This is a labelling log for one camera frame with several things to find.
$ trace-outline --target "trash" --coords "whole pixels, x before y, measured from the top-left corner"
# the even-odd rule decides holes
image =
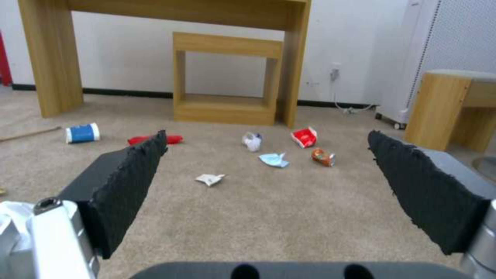
[[[312,127],[308,127],[292,132],[291,138],[293,138],[301,148],[307,148],[317,142],[317,132]]]
[[[226,176],[225,174],[213,175],[213,174],[202,174],[198,176],[195,180],[205,183],[208,187],[212,187],[214,184],[222,180]]]
[[[284,161],[283,157],[286,155],[285,153],[277,154],[277,153],[270,153],[270,154],[264,154],[260,155],[258,158],[262,160],[265,164],[273,167],[278,167],[278,168],[284,168],[287,165],[289,165],[289,162]]]
[[[62,129],[62,127],[57,126],[57,127],[51,128],[51,129],[45,129],[45,130],[40,130],[40,131],[36,131],[36,132],[20,134],[20,135],[13,136],[13,137],[0,138],[0,142],[7,141],[7,140],[20,139],[20,138],[24,138],[24,137],[30,137],[30,136],[39,135],[39,134],[43,134],[43,133],[47,133],[47,132],[51,132],[51,131],[60,130],[60,129]]]
[[[127,143],[129,145],[135,145],[138,144],[142,141],[145,141],[149,138],[150,136],[140,136],[140,137],[133,137],[127,140]],[[172,135],[172,136],[167,136],[167,144],[177,144],[183,141],[183,137],[179,135]]]
[[[257,152],[260,150],[260,145],[262,144],[262,135],[247,132],[243,136],[242,142],[248,147],[248,150]]]
[[[100,140],[100,131],[96,123],[72,126],[65,129],[65,142],[77,143]]]
[[[327,153],[321,148],[314,149],[311,153],[311,158],[326,167],[333,167],[336,160],[334,153]]]

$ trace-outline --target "red snack wrapper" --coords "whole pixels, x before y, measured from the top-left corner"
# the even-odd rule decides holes
[[[291,133],[291,138],[301,147],[307,148],[317,142],[317,132],[308,127],[302,130],[294,131]]]
[[[335,157],[336,156],[334,155],[334,153],[327,153],[321,148],[316,148],[311,153],[311,158],[314,161],[317,161],[326,167],[334,166]]]
[[[135,145],[135,144],[138,144],[142,141],[145,141],[147,140],[149,137],[133,137],[133,138],[130,138],[127,140],[127,143],[129,143],[129,145]],[[183,137],[181,136],[167,136],[167,144],[176,144],[176,143],[180,143],[183,141]]]

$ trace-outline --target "white air purifier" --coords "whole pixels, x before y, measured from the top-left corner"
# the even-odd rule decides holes
[[[409,0],[376,118],[404,129],[428,70],[496,73],[496,0]]]

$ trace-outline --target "wooden stool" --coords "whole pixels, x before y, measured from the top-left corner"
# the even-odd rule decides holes
[[[283,43],[174,33],[174,120],[250,125],[275,121]],[[263,98],[186,94],[186,51],[266,57]]]
[[[423,77],[405,140],[444,151],[450,142],[484,152],[496,128],[496,74],[432,70]]]

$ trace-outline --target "blue and white can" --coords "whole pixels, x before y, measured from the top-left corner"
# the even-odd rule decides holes
[[[65,129],[65,142],[77,143],[100,140],[100,131],[96,123],[73,126]]]

